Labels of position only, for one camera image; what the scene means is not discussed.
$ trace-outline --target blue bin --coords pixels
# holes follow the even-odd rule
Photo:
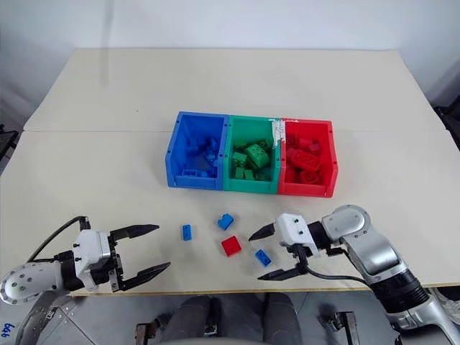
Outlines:
[[[181,111],[166,153],[170,187],[224,189],[228,115]]]

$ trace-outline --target plastic bin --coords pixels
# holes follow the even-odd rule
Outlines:
[[[281,142],[273,148],[273,124],[279,119],[268,119],[253,116],[233,116],[229,117],[229,130],[224,155],[224,190],[239,192],[269,193],[276,194],[281,168]],[[234,178],[234,167],[232,167],[232,157],[235,152],[235,140],[244,141],[248,145],[264,139],[270,146],[267,152],[270,155],[270,163],[260,170],[255,170],[260,174],[270,177],[270,180],[245,180]]]
[[[282,121],[285,122],[285,139],[281,142],[281,174],[278,194],[330,198],[334,193],[339,173],[332,123],[299,119],[282,119]],[[287,150],[291,147],[299,149],[301,146],[302,150],[308,151],[306,148],[308,145],[313,145],[313,150],[321,148],[320,152],[314,152],[321,159],[319,170],[315,172],[319,180],[311,184],[301,183],[299,176],[301,170],[294,166],[287,157]]]
[[[181,111],[166,153],[170,187],[222,190],[228,115]]]

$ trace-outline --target green bin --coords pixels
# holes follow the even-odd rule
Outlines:
[[[235,115],[229,117],[224,151],[224,190],[267,194],[277,193],[281,171],[281,142],[278,140],[276,147],[273,147],[275,124],[279,124],[279,119]],[[234,178],[234,168],[231,164],[231,158],[234,153],[235,139],[243,140],[248,144],[265,139],[271,145],[272,149],[269,149],[270,164],[260,170],[261,174],[263,173],[270,177],[270,181]]]

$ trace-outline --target white table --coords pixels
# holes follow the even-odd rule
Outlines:
[[[181,110],[442,130],[394,51],[77,50],[27,131],[170,131]]]
[[[460,282],[460,153],[445,131],[336,131],[339,179],[332,199],[168,188],[163,157],[169,138],[168,132],[23,133],[1,176],[1,273],[21,264],[59,225],[83,214],[104,231],[161,225],[117,247],[127,276],[172,262],[130,293],[361,288],[311,276],[258,281],[255,277],[268,270],[255,261],[255,249],[267,250],[274,259],[271,270],[290,268],[294,260],[274,239],[247,241],[282,211],[299,211],[314,221],[355,203],[368,210],[375,228],[424,285]],[[222,231],[215,222],[226,212],[236,222]],[[193,241],[180,238],[182,224],[192,224]],[[77,232],[67,230],[44,255],[69,249]],[[227,258],[220,241],[231,235],[239,237],[243,252]],[[345,257],[322,256],[311,264],[328,274],[356,274]],[[108,291],[108,286],[100,290]]]

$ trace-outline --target white wall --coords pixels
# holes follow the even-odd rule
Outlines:
[[[429,101],[460,91],[460,0],[0,0],[0,30],[21,124],[76,47],[398,49]]]

